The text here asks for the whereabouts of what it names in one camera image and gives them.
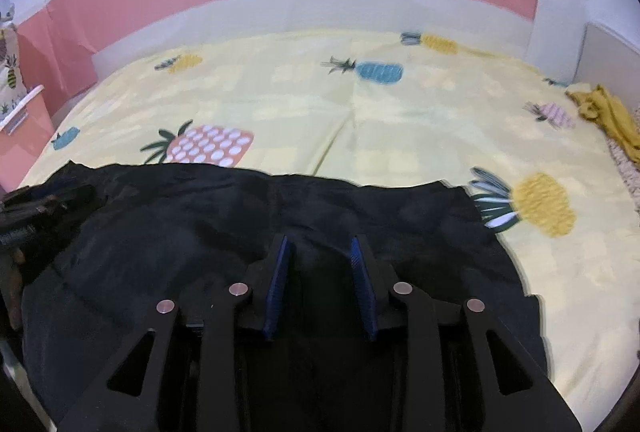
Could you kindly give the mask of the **person's left hand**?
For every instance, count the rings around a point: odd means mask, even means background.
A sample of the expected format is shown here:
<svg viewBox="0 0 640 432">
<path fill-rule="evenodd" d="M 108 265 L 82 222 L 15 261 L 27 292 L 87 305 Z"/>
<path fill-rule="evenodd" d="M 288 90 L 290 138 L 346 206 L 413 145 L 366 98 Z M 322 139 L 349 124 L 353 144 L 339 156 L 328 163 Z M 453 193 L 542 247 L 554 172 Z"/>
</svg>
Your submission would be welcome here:
<svg viewBox="0 0 640 432">
<path fill-rule="evenodd" d="M 20 266 L 25 262 L 19 248 L 1 253 L 1 295 L 13 330 L 22 326 L 23 279 Z"/>
</svg>

